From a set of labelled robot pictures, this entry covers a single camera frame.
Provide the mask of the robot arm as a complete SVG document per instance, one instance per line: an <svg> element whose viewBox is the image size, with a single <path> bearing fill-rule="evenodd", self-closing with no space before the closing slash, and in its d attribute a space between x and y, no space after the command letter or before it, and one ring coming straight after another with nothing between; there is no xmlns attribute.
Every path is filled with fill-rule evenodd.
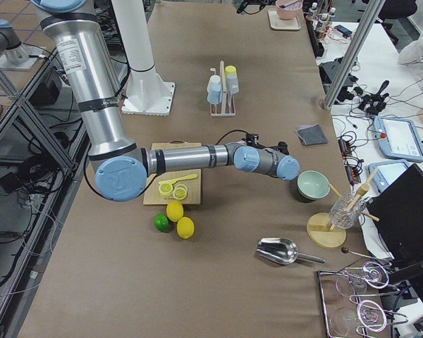
<svg viewBox="0 0 423 338"><path fill-rule="evenodd" d="M99 193L129 201L141 195L147 178L178 170L234 165L282 180L298 176L298 161L285 151L241 142L180 149L137 146L121 123L121 113L168 115L175 85L156 72L141 1L112 3L128 60L127 97L121 86L91 1L36 1L43 32L51 37L90 138L89 158Z"/></svg>

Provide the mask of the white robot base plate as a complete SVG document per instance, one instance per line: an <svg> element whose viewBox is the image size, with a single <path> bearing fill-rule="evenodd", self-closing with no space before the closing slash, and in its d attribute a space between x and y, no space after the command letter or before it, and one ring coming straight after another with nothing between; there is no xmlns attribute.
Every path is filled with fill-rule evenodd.
<svg viewBox="0 0 423 338"><path fill-rule="evenodd" d="M164 82L155 70L131 71L126 87L122 113L168 116L176 84Z"/></svg>

